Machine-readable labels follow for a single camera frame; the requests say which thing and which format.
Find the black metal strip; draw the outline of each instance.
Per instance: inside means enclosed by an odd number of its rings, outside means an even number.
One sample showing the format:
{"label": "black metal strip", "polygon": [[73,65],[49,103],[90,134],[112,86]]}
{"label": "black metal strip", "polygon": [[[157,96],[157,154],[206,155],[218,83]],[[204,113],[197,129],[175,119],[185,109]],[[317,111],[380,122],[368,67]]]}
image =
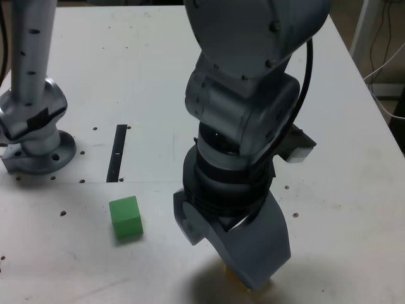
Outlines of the black metal strip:
{"label": "black metal strip", "polygon": [[117,125],[115,130],[113,150],[111,152],[111,158],[109,160],[107,182],[118,182],[126,135],[127,125]]}

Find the white table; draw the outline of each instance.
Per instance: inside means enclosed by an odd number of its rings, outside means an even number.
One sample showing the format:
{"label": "white table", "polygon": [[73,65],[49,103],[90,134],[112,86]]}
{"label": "white table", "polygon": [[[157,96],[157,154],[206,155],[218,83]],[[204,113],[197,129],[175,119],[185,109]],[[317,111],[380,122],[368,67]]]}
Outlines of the white table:
{"label": "white table", "polygon": [[[271,187],[292,258],[248,294],[209,243],[192,247],[173,217],[197,134],[184,92],[199,46],[184,8],[58,9],[48,74],[70,103],[58,127],[85,155],[20,182],[1,166],[0,303],[404,303],[404,158],[331,19],[314,44],[296,124],[318,145],[303,163],[275,158]],[[300,80],[305,58],[302,48],[288,67]],[[117,124],[132,127],[125,182],[106,184]],[[132,195],[145,233],[117,244],[108,202]]]}

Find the black cable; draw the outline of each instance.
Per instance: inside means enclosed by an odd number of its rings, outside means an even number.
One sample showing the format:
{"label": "black cable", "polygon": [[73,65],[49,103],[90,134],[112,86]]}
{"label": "black cable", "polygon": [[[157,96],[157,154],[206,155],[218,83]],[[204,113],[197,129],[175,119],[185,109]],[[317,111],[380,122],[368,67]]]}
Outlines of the black cable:
{"label": "black cable", "polygon": [[0,71],[0,87],[3,83],[3,80],[6,76],[6,68],[8,61],[8,41],[7,41],[7,31],[6,31],[6,22],[4,21],[3,6],[0,2],[0,27],[1,27],[1,36],[3,39],[3,62],[1,63]]}
{"label": "black cable", "polygon": [[[391,31],[391,6],[392,3],[394,3],[393,0],[390,1],[390,4],[388,5],[388,10],[387,10],[387,14],[388,14],[388,29],[389,29],[389,38],[388,38],[388,44],[387,44],[387,49],[385,50],[385,56],[384,56],[384,61],[383,61],[383,65],[385,64],[385,62],[387,62],[387,57],[388,57],[388,51],[390,49],[390,45],[391,45],[391,38],[392,38],[392,31]],[[372,79],[372,81],[376,81],[376,79],[378,78],[378,76],[380,75],[380,73],[382,72],[383,69],[379,70],[378,73],[375,75],[375,77]]]}
{"label": "black cable", "polygon": [[[371,69],[372,69],[372,72],[373,72],[373,73],[374,73],[374,71],[375,71],[374,62],[373,62],[373,47],[374,47],[375,41],[376,41],[377,38],[378,38],[378,35],[380,35],[380,32],[381,32],[381,30],[382,30],[382,27],[383,27],[383,25],[384,25],[385,7],[387,6],[387,3],[388,3],[387,1],[384,2],[384,6],[383,6],[383,8],[382,8],[381,23],[380,23],[380,26],[379,26],[379,28],[378,28],[378,30],[377,30],[377,33],[375,33],[373,42],[371,43],[371,46],[370,46],[370,63],[371,63]],[[371,76],[370,83],[368,84],[368,89],[369,89],[369,90],[371,89],[372,92],[374,92],[374,90],[373,90],[373,83],[374,83],[374,80],[375,80],[375,76],[372,75],[372,76]]]}
{"label": "black cable", "polygon": [[304,103],[305,97],[308,93],[309,84],[311,83],[313,60],[314,60],[314,47],[313,41],[312,39],[310,39],[306,43],[306,68],[305,68],[304,83],[302,84],[301,93],[299,94],[296,106],[292,110],[291,116],[289,117],[287,123],[282,127],[277,138],[273,141],[273,143],[267,149],[267,151],[264,152],[262,156],[260,156],[259,160],[255,164],[253,164],[253,166],[250,169],[251,172],[255,172],[256,169],[258,169],[273,154],[275,149],[283,141],[284,137],[291,129],[292,124],[296,120],[298,113],[301,110],[302,104]]}

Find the green cube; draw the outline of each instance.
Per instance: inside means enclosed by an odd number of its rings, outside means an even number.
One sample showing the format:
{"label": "green cube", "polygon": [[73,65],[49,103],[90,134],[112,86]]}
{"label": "green cube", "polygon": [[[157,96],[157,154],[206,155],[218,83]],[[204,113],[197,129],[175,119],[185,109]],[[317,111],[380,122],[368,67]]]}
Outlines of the green cube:
{"label": "green cube", "polygon": [[137,198],[123,198],[109,202],[109,212],[117,239],[137,236],[144,233]]}

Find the robotic arm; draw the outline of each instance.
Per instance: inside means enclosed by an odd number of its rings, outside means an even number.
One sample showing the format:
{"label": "robotic arm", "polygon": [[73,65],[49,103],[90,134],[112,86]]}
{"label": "robotic arm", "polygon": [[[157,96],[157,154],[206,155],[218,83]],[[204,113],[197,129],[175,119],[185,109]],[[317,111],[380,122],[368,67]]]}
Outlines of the robotic arm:
{"label": "robotic arm", "polygon": [[[269,192],[272,159],[315,143],[293,122],[309,87],[312,36],[329,0],[185,0],[202,53],[185,105],[201,123],[184,161],[175,218],[195,245],[206,238],[248,288],[260,288],[289,258],[283,213]],[[307,42],[304,85],[285,73]]]}
{"label": "robotic arm", "polygon": [[[57,0],[13,0],[11,89],[0,97],[0,142],[9,172],[47,174],[76,152],[56,122],[66,98],[46,77]],[[248,287],[261,287],[290,258],[284,216],[269,192],[272,159],[315,143],[293,125],[311,78],[311,37],[330,0],[185,0],[202,53],[186,89],[201,123],[174,194],[176,221],[193,244],[206,238]],[[285,73],[308,45],[306,78]]]}

